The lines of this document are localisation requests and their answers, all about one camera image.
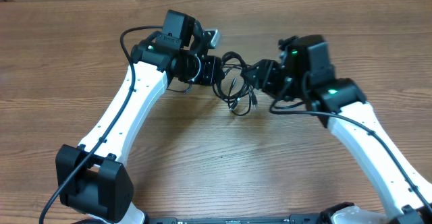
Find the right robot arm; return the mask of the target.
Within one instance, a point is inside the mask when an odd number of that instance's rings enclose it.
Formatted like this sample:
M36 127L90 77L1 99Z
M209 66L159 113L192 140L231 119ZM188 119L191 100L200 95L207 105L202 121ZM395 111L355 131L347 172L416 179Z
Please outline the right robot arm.
M430 223L431 183L404 157L381 126L365 94L349 78L337 78L321 35L278 42L280 62L262 59L243 79L274 101L299 99L303 115L319 118L368 177L384 213L351 202L322 211L318 223Z

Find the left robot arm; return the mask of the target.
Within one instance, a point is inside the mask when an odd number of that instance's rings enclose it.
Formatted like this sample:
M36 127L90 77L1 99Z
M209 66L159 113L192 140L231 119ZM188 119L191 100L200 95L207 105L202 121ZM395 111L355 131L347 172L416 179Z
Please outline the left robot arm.
M55 199L80 213L89 223L145 223L146 215L132 202L134 185L126 171L134 140L147 115L177 78L188 85L211 86L220 77L221 60L210 56L221 38L216 29L169 10L161 26L124 50L126 77L93 129L77 146L64 144L55 158Z

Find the black usb cable long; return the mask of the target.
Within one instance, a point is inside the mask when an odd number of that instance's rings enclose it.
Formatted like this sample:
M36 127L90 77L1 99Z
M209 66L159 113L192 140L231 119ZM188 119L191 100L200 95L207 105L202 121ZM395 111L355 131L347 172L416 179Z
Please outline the black usb cable long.
M243 69L250 67L250 65L247 64L238 53L233 51L229 51L225 53L221 58L221 63L222 63L222 69L225 72L225 77L233 69L238 69L242 71ZM212 85L212 89L215 96L221 99L224 103L226 103L229 111L238 117L249 114L252 107L255 107L257 105L257 98L256 98L256 94L254 93L254 88L250 84L245 82L244 79L242 80L243 80L243 84L240 87L239 91L237 92L232 92L236 84L235 78L232 80L230 84L228 93L224 93L224 91L222 90L222 81ZM247 110L245 110L245 112L239 113L236 111L236 107L239 105L240 100L245 96L248 97Z

